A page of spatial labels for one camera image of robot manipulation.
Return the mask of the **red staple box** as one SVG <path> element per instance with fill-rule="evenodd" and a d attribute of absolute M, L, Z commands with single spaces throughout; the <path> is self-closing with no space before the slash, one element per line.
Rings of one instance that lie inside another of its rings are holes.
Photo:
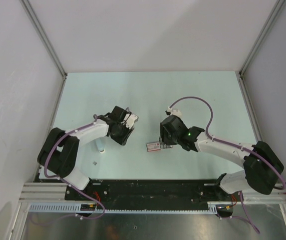
<path fill-rule="evenodd" d="M 165 150 L 165 149 L 172 149 L 173 146 L 166 145 L 160 142 L 151 142 L 146 145 L 146 148 L 148 152 L 155 152 L 155 151 L 160 151 L 160 150 Z"/>

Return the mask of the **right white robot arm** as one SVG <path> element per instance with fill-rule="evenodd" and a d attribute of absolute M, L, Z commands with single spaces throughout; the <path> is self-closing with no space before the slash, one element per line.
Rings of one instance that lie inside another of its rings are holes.
<path fill-rule="evenodd" d="M 188 152 L 218 156 L 242 168 L 235 173 L 223 173 L 216 180 L 213 194 L 220 201 L 247 189 L 269 195 L 284 170 L 274 151 L 263 141 L 254 145 L 228 142 L 210 135 L 203 128 L 188 128 L 180 117 L 170 115 L 160 123 L 159 141 L 147 143 L 146 148 L 148 152 L 155 152 L 175 145 Z"/>

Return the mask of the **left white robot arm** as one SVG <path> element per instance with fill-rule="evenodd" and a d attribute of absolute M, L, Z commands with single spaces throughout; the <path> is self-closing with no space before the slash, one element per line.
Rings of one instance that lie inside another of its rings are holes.
<path fill-rule="evenodd" d="M 78 150 L 92 141 L 110 137 L 124 146 L 134 130 L 138 116 L 129 109 L 115 106 L 104 115 L 94 115 L 92 123 L 66 131 L 53 128 L 42 146 L 37 162 L 44 167 L 47 178 L 59 178 L 76 188 L 76 195 L 83 200 L 93 194 L 90 178 L 76 166 Z"/>

